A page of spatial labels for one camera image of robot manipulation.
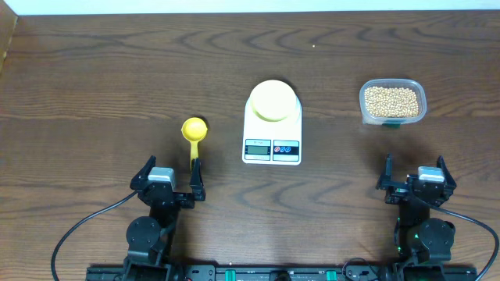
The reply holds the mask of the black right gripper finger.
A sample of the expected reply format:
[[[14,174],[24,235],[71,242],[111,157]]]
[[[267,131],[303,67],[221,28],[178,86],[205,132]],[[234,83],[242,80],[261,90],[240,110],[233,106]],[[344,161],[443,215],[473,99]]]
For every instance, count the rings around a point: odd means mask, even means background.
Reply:
[[[442,155],[440,155],[437,159],[437,167],[440,168],[443,172],[446,188],[449,190],[454,190],[457,187],[456,182],[451,176],[451,173],[449,172]]]
[[[385,159],[384,169],[379,179],[377,181],[376,189],[377,190],[386,190],[390,186],[390,182],[392,179],[392,157],[391,154],[387,154]]]

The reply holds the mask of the yellow plastic measuring scoop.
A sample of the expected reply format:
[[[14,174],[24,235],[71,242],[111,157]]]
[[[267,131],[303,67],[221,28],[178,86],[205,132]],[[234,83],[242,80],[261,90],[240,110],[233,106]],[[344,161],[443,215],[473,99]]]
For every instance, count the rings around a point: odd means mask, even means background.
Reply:
[[[205,139],[208,133],[208,126],[203,119],[191,117],[183,123],[181,133],[190,143],[190,164],[191,169],[193,169],[195,160],[199,157],[198,144]]]

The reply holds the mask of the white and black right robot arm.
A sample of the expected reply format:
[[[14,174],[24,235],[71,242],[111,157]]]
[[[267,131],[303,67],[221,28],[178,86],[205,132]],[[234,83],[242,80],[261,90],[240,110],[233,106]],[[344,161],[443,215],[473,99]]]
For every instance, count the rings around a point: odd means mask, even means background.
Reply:
[[[452,195],[456,182],[443,157],[435,167],[420,166],[418,173],[405,182],[392,179],[392,157],[388,155],[376,188],[386,192],[384,201],[397,205],[398,220],[394,243],[399,260],[388,265],[382,280],[444,280],[443,263],[451,259],[455,226],[430,216],[430,209],[440,207]]]

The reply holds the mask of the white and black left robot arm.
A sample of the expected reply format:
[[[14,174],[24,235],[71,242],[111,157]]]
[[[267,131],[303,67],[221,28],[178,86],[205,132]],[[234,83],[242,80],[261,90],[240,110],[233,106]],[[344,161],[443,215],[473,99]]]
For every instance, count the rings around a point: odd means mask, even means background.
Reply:
[[[185,280],[186,269],[171,262],[170,252],[180,210],[193,209],[204,201],[201,161],[191,161],[190,192],[174,190],[171,168],[160,168],[152,156],[130,182],[131,190],[150,207],[149,214],[135,219],[127,228],[127,257],[123,280]]]

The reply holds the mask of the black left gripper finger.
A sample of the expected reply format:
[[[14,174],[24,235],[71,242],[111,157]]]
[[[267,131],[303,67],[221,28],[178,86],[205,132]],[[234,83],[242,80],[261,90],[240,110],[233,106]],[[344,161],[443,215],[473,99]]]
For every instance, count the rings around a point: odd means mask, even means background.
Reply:
[[[201,161],[196,158],[191,161],[190,187],[196,201],[204,201],[206,192],[202,181]]]
[[[152,155],[145,165],[137,172],[130,182],[130,189],[135,191],[144,191],[150,185],[148,176],[155,167],[156,157]]]

